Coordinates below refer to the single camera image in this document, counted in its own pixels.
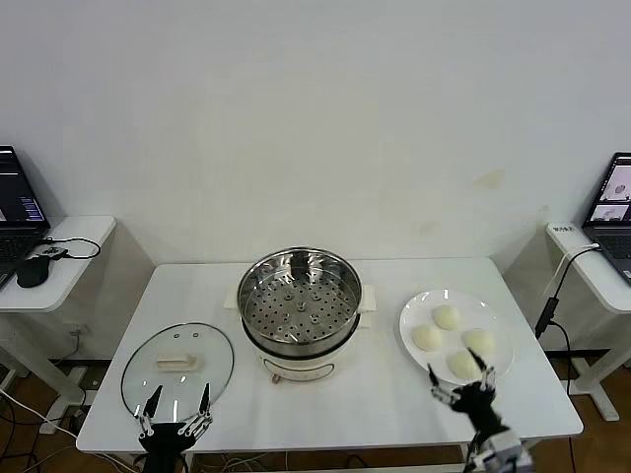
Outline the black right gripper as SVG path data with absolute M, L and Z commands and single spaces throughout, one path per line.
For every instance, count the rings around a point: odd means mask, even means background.
M 480 381 L 456 388 L 454 391 L 442 387 L 431 365 L 427 365 L 433 397 L 443 404 L 452 404 L 455 412 L 466 414 L 470 419 L 495 417 L 492 404 L 496 397 L 496 372 L 470 347 L 468 353 L 481 372 Z

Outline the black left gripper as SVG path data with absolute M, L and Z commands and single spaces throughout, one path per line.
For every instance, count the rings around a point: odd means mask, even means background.
M 163 386 L 159 384 L 145 402 L 143 410 L 134 415 L 140 427 L 138 439 L 150 455 L 177 456 L 193 447 L 196 443 L 195 438 L 201 438 L 213 423 L 210 384 L 205 384 L 197 414 L 186 423 L 152 425 L 162 390 Z

